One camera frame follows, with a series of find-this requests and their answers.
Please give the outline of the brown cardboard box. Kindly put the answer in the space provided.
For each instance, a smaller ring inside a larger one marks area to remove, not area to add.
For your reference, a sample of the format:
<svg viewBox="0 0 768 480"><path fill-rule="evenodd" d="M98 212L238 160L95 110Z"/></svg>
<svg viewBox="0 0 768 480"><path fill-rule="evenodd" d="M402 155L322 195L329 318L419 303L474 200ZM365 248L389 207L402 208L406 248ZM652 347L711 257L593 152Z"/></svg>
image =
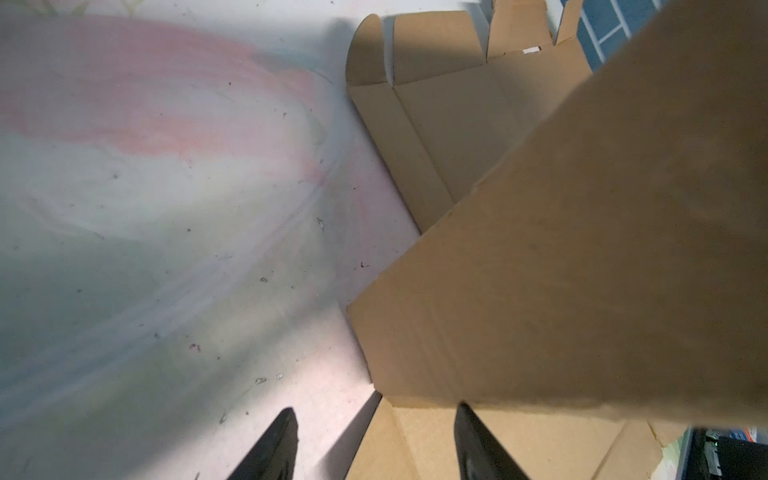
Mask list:
<svg viewBox="0 0 768 480"><path fill-rule="evenodd" d="M767 423L767 5L669 1L350 304L351 479L458 479L466 402L531 479L648 479Z"/></svg>

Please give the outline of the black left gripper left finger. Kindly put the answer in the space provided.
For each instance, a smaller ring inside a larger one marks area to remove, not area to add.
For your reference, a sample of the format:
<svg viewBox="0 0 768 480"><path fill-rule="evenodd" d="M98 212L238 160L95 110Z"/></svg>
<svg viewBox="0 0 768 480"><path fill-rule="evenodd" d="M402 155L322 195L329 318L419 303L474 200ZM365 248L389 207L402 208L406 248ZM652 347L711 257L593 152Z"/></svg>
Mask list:
<svg viewBox="0 0 768 480"><path fill-rule="evenodd" d="M228 480L290 480L298 450L298 422L293 408L283 409Z"/></svg>

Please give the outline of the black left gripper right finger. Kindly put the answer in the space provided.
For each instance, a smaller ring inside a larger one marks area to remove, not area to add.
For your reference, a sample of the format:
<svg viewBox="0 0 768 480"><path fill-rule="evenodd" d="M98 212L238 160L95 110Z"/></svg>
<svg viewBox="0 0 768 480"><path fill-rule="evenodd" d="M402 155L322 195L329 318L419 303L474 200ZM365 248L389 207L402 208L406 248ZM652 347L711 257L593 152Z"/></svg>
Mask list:
<svg viewBox="0 0 768 480"><path fill-rule="evenodd" d="M466 402L457 406L453 433L462 480L529 480Z"/></svg>

